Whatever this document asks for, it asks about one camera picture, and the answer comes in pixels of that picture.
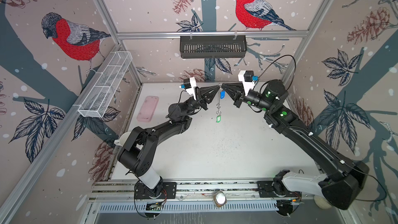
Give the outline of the blue tagged key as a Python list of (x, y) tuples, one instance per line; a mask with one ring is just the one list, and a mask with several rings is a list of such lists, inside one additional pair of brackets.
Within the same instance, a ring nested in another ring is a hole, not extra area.
[(220, 90), (220, 99), (224, 99), (225, 98), (225, 91), (224, 90)]

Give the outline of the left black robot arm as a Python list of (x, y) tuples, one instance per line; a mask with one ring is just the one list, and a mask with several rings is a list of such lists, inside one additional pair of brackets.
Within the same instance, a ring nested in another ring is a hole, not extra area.
[(183, 86), (191, 96), (184, 102), (169, 106), (168, 121), (152, 128), (135, 127), (117, 155), (117, 161), (135, 175), (153, 197), (163, 190), (163, 178), (152, 167), (158, 145), (188, 130), (191, 116), (200, 110), (208, 110), (208, 104), (220, 90), (219, 85), (203, 88)]

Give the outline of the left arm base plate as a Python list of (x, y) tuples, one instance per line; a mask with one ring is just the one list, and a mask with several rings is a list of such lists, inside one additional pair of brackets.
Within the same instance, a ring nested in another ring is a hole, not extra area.
[(134, 198), (136, 200), (175, 199), (176, 190), (176, 182), (163, 182), (162, 185), (158, 184), (154, 189), (150, 189), (139, 181), (134, 187)]

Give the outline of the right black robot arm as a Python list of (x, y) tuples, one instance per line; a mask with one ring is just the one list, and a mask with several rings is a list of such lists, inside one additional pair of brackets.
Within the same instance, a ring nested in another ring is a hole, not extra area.
[(347, 210), (365, 186), (369, 167), (345, 157), (315, 136), (299, 117), (283, 105), (288, 96), (280, 80), (266, 83), (262, 93), (254, 91), (251, 83), (227, 83), (221, 88), (231, 97), (236, 107), (242, 103), (264, 111), (266, 123), (284, 135), (322, 169), (323, 174), (299, 175), (290, 170), (280, 171), (273, 179), (273, 190), (279, 196), (302, 192), (326, 199), (332, 206)]

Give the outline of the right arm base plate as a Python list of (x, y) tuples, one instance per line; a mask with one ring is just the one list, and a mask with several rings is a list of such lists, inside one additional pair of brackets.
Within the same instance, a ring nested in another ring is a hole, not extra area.
[(301, 192), (276, 193), (272, 181), (257, 181), (257, 187), (256, 192), (259, 193), (260, 198), (299, 198), (302, 196)]

